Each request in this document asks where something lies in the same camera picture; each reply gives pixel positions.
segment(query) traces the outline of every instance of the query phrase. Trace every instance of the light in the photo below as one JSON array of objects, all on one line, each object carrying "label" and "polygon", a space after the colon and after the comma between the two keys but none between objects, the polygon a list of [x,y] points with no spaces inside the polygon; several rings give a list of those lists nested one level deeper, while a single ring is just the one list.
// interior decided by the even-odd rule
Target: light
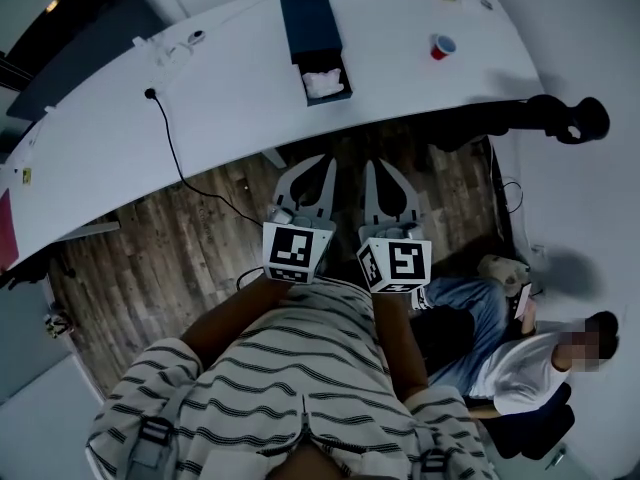
[{"label": "light", "polygon": [[47,5],[47,8],[45,9],[47,12],[51,12],[53,11],[56,7],[58,7],[58,4],[60,3],[60,0],[54,0],[53,2],[51,2],[49,5]]}]

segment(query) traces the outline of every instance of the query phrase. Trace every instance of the red cup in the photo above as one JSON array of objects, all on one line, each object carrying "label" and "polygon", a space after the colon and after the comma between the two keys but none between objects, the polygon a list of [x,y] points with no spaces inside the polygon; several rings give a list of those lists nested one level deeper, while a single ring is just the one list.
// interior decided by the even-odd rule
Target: red cup
[{"label": "red cup", "polygon": [[448,36],[438,34],[431,49],[431,56],[436,60],[442,60],[456,51],[456,43]]}]

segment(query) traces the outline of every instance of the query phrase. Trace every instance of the wooden floor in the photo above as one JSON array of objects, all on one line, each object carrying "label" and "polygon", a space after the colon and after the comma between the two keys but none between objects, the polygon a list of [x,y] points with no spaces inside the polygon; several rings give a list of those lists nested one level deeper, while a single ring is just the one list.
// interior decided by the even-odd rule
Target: wooden floor
[{"label": "wooden floor", "polygon": [[[353,258],[362,173],[375,155],[396,166],[418,192],[436,276],[471,273],[484,254],[500,252],[482,146],[456,153],[429,146],[420,154],[416,141],[427,133],[399,119],[280,148],[289,166],[315,154],[333,154],[339,166],[336,187],[352,187],[335,194],[333,219],[340,232],[332,243],[334,260]],[[262,221],[280,174],[255,155],[190,182]],[[104,392],[143,348],[180,335],[235,291],[240,274],[262,263],[261,230],[255,224],[180,184],[100,220],[115,217],[120,231],[67,242],[65,253],[76,279],[63,277],[55,266],[50,273],[56,299],[75,319],[73,341]]]}]

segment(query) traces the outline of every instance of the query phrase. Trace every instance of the black cable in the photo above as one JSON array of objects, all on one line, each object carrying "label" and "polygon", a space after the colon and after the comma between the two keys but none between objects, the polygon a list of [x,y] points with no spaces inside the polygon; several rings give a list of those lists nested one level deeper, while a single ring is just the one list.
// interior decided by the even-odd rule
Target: black cable
[{"label": "black cable", "polygon": [[504,190],[509,185],[517,185],[518,188],[520,189],[520,202],[518,203],[518,206],[515,207],[515,209],[509,212],[511,214],[511,213],[517,212],[522,206],[522,203],[524,201],[524,191],[522,190],[522,186],[520,185],[520,183],[518,183],[517,181],[510,181],[509,183],[505,183],[504,185],[502,185],[502,190]]},{"label": "black cable", "polygon": [[236,291],[240,291],[240,282],[247,277],[249,274],[251,274],[251,272],[255,272],[256,270],[260,270],[261,268],[264,267],[256,267],[256,268],[252,268],[251,270],[247,270],[244,274],[242,274],[238,280],[236,281]]},{"label": "black cable", "polygon": [[182,180],[182,183],[184,183],[184,185],[193,190],[194,192],[196,192],[197,194],[200,194],[201,196],[205,196],[205,197],[213,197],[215,199],[220,199],[223,203],[225,203],[229,208],[231,208],[234,212],[236,212],[238,215],[240,215],[240,217],[242,217],[243,219],[247,219],[251,222],[253,222],[255,225],[262,227],[262,224],[260,224],[257,220],[252,219],[251,217],[248,217],[246,215],[244,215],[240,210],[238,210],[235,206],[233,206],[229,201],[227,201],[224,197],[222,197],[221,195],[218,194],[208,194],[207,192],[203,192],[200,189],[197,189],[196,187],[194,187],[193,185],[191,185],[182,175],[182,169],[180,169],[180,164],[178,163],[178,158],[176,157],[176,152],[173,149],[173,141],[171,140],[171,132],[169,131],[169,120],[167,119],[167,114],[165,114],[164,112],[164,108],[162,108],[162,104],[160,103],[160,101],[158,100],[158,98],[156,97],[156,91],[155,89],[147,89],[146,91],[144,91],[144,95],[146,96],[147,99],[149,100],[153,100],[158,104],[158,107],[160,108],[160,112],[162,112],[162,117],[164,117],[164,124],[165,127],[167,129],[167,139],[169,139],[169,146],[171,147],[171,154],[173,155],[173,161],[176,164],[176,169],[178,170],[178,174],[180,175],[180,180]]}]

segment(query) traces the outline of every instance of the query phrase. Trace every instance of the white desk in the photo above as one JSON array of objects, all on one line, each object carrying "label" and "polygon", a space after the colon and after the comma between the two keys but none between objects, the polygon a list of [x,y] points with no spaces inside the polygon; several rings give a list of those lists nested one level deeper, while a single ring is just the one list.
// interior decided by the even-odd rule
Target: white desk
[{"label": "white desk", "polygon": [[[539,80],[518,32],[497,2],[330,0],[344,43],[351,99],[306,106],[291,64],[279,0],[239,0],[169,28],[164,44],[193,31],[203,43],[160,94],[186,176],[339,129],[455,107],[528,98]],[[431,35],[458,51],[437,62]],[[20,259],[73,229],[178,180],[164,122],[143,92],[152,78],[143,48],[132,48],[69,94],[23,140],[0,171],[9,187]]]}]

